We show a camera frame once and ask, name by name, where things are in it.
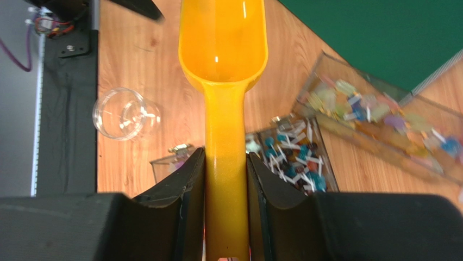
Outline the yellow plastic scoop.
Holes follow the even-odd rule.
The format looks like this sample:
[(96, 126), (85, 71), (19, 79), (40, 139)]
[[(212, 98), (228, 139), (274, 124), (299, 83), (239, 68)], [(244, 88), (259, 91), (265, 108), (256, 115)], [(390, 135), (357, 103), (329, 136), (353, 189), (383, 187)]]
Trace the yellow plastic scoop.
[(268, 62), (264, 1), (182, 1), (178, 55), (205, 99), (206, 259), (250, 259), (244, 100)]

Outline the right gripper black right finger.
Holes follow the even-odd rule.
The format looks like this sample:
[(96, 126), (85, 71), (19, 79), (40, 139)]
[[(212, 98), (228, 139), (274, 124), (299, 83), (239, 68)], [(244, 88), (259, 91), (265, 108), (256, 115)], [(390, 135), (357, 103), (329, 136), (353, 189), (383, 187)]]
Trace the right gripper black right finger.
[(462, 214), (439, 195), (305, 195), (246, 158), (252, 260), (462, 260)]

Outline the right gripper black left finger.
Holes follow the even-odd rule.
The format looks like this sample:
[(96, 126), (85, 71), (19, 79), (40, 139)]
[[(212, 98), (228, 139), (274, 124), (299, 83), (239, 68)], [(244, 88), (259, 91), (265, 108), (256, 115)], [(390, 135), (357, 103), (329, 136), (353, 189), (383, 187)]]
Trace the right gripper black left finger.
[(201, 260), (205, 150), (130, 198), (1, 199), (1, 260)]

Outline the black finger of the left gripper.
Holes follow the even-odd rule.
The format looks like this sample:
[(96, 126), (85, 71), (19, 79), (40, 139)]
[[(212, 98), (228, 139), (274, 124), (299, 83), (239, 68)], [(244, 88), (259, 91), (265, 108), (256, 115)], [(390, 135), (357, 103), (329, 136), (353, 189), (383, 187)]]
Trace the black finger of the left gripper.
[(133, 11), (153, 21), (161, 21), (164, 16), (152, 0), (110, 0), (111, 2)]

